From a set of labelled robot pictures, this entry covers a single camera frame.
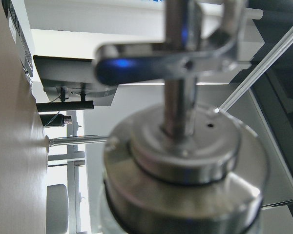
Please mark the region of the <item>glass sauce bottle metal cap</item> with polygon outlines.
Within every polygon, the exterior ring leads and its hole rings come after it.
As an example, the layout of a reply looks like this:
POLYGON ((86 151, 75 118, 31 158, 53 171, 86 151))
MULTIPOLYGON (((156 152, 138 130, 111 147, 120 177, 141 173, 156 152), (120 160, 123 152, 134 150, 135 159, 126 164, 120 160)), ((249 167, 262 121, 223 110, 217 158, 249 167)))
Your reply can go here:
POLYGON ((104 148, 104 234, 259 234, 268 158, 240 120, 197 103, 198 78, 231 70, 245 0, 225 0, 218 28, 201 35, 198 0, 166 1, 164 42, 105 44, 95 77, 108 86, 163 79, 164 103, 136 112, 104 148))

